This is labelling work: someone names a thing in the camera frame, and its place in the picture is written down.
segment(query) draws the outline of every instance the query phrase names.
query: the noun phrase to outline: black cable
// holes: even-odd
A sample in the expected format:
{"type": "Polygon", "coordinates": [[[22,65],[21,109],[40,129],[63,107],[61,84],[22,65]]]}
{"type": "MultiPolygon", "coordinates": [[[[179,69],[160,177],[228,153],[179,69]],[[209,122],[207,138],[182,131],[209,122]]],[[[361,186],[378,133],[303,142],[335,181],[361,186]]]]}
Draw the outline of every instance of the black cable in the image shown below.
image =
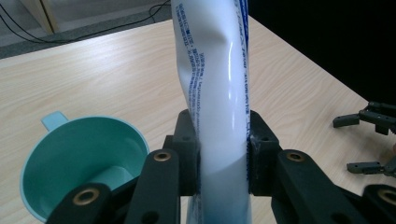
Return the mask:
{"type": "Polygon", "coordinates": [[[164,7],[164,6],[171,6],[170,4],[167,4],[168,2],[170,2],[170,0],[165,1],[165,2],[162,3],[162,4],[152,6],[152,7],[148,10],[148,14],[150,15],[150,17],[152,18],[152,21],[153,21],[154,23],[156,22],[155,19],[154,19],[154,15],[155,15],[155,14],[152,15],[152,14],[151,14],[151,10],[154,9],[155,7],[159,7],[158,10],[161,10],[161,8],[164,7]]]}
{"type": "MultiPolygon", "coordinates": [[[[24,30],[22,27],[20,27],[20,25],[17,23],[17,22],[15,22],[14,21],[14,19],[12,19],[12,17],[8,14],[8,12],[6,11],[6,9],[3,7],[3,5],[0,3],[0,8],[2,8],[3,9],[3,11],[6,13],[6,15],[21,29],[21,30],[23,30],[23,32],[24,33],[26,33],[27,35],[29,35],[29,36],[31,36],[32,38],[34,38],[34,39],[36,39],[36,40],[39,40],[39,41],[42,41],[42,42],[45,42],[45,43],[54,43],[54,42],[58,42],[58,41],[47,41],[47,40],[43,40],[43,39],[40,39],[40,38],[38,38],[38,37],[36,37],[36,36],[34,36],[34,35],[31,35],[29,32],[27,32],[26,30],[24,30]]],[[[8,24],[6,23],[6,21],[4,20],[4,18],[1,18],[2,19],[2,21],[3,21],[3,23],[6,25],[6,27],[12,32],[12,33],[14,33],[14,35],[17,35],[17,36],[19,36],[19,37],[21,37],[22,39],[25,39],[25,40],[28,40],[28,41],[31,41],[31,40],[29,40],[29,39],[26,39],[26,38],[24,38],[24,37],[22,37],[22,36],[20,36],[20,35],[18,35],[18,34],[16,34],[9,26],[8,26],[8,24]]]]}
{"type": "Polygon", "coordinates": [[[14,35],[17,35],[17,36],[19,36],[20,38],[22,38],[22,39],[24,39],[24,40],[27,40],[27,41],[30,41],[30,42],[33,42],[33,43],[37,43],[37,44],[42,44],[42,42],[35,42],[35,41],[33,41],[33,40],[30,40],[30,39],[27,39],[27,38],[25,38],[25,37],[23,37],[23,36],[21,36],[21,35],[18,35],[15,31],[13,31],[12,29],[11,29],[11,27],[9,27],[8,26],[8,24],[6,23],[6,21],[4,20],[4,18],[0,15],[0,19],[3,21],[3,23],[6,25],[6,27],[8,28],[8,30],[10,30],[14,35]]]}
{"type": "Polygon", "coordinates": [[[134,21],[134,22],[126,23],[126,24],[123,24],[123,25],[119,25],[119,26],[115,26],[115,27],[112,27],[112,28],[109,28],[109,29],[105,29],[105,30],[103,30],[103,31],[95,32],[95,33],[88,34],[88,35],[82,35],[82,36],[79,36],[79,37],[77,37],[77,38],[69,39],[69,40],[53,40],[53,41],[47,41],[47,40],[43,40],[43,39],[41,39],[41,38],[38,38],[38,37],[36,37],[36,36],[34,36],[34,35],[31,35],[31,34],[28,33],[26,30],[24,30],[22,27],[20,27],[20,26],[11,18],[11,16],[7,13],[7,11],[3,8],[3,6],[2,6],[1,4],[0,4],[0,7],[4,10],[4,12],[7,14],[7,16],[8,16],[8,17],[9,17],[9,18],[21,29],[21,30],[23,30],[26,34],[28,34],[29,36],[33,37],[34,39],[39,40],[39,41],[42,41],[42,42],[37,42],[37,41],[31,40],[31,39],[27,39],[27,38],[25,38],[25,37],[23,37],[23,36],[21,36],[21,35],[18,35],[15,31],[13,31],[13,30],[9,27],[9,25],[6,23],[6,21],[4,20],[4,18],[3,18],[1,15],[0,15],[0,19],[1,19],[1,20],[3,21],[3,23],[6,25],[6,27],[8,28],[8,30],[11,31],[14,35],[17,35],[18,37],[20,37],[20,38],[22,38],[22,39],[24,39],[24,40],[27,40],[27,41],[29,41],[29,42],[37,43],[37,44],[67,44],[67,43],[72,43],[72,42],[79,41],[79,40],[82,39],[82,38],[86,38],[86,37],[89,37],[89,36],[92,36],[92,35],[98,35],[98,34],[101,34],[101,33],[103,33],[103,32],[111,31],[111,30],[118,29],[118,28],[121,28],[121,27],[124,27],[124,26],[134,25],[134,24],[137,24],[137,23],[139,23],[139,22],[143,22],[143,21],[146,21],[146,20],[149,20],[149,19],[153,19],[154,16],[161,10],[161,8],[162,8],[163,6],[170,6],[170,5],[167,5],[167,3],[168,3],[169,1],[170,1],[170,0],[167,0],[167,1],[163,2],[162,4],[159,4],[159,5],[156,5],[156,6],[151,7],[151,8],[149,9],[149,11],[148,11],[149,16],[146,17],[145,19],[140,20],[140,21],[134,21]],[[158,8],[154,13],[151,14],[151,10],[152,10],[153,8],[155,8],[155,7],[159,7],[159,8],[158,8]]]}

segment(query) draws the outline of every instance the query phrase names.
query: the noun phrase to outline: white tube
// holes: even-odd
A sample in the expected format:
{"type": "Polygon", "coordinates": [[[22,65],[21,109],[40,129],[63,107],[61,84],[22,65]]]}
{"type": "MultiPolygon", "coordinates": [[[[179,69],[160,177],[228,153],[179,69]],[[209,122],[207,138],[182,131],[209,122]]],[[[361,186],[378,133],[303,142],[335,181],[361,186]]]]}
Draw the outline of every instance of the white tube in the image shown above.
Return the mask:
{"type": "Polygon", "coordinates": [[[248,5],[172,0],[177,71],[200,143],[187,222],[251,223],[248,194],[248,5]]]}

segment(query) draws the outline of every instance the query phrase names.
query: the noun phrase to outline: dark background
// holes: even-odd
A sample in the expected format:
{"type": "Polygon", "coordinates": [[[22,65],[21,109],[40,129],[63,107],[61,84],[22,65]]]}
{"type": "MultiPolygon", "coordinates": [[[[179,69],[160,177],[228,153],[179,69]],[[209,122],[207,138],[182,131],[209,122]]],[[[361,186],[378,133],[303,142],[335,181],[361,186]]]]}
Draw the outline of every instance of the dark background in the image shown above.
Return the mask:
{"type": "Polygon", "coordinates": [[[249,0],[249,15],[367,101],[396,105],[396,0],[249,0]]]}

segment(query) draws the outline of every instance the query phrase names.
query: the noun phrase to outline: mint green cup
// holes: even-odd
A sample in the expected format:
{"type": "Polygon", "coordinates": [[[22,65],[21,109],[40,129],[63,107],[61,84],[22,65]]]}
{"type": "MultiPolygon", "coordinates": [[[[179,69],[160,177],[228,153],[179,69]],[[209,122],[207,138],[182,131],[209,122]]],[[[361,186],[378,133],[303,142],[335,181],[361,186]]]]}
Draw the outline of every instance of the mint green cup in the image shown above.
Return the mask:
{"type": "Polygon", "coordinates": [[[54,112],[41,120],[49,131],[21,170],[21,198],[45,222],[72,189],[103,183],[115,189],[140,175],[149,147],[132,125],[111,117],[68,120],[54,112]]]}

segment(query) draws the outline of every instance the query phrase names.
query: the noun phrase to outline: wooden table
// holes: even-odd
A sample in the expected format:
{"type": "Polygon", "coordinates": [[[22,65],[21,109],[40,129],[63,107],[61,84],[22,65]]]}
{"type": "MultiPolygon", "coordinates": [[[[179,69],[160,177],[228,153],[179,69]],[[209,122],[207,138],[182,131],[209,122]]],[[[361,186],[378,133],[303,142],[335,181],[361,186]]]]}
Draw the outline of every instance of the wooden table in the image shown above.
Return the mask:
{"type": "MultiPolygon", "coordinates": [[[[361,194],[368,184],[395,186],[384,175],[353,175],[353,161],[387,162],[394,135],[373,124],[340,129],[332,120],[367,102],[268,29],[250,19],[251,109],[262,115],[283,148],[309,154],[336,184],[361,194]]],[[[0,223],[38,223],[19,193],[21,167],[46,133],[40,119],[60,110],[70,119],[124,119],[150,150],[173,134],[187,108],[177,76],[172,22],[105,35],[0,60],[0,223]]],[[[182,223],[186,198],[182,198],[182,223]]],[[[253,197],[254,223],[274,223],[270,199],[253,197]]]]}

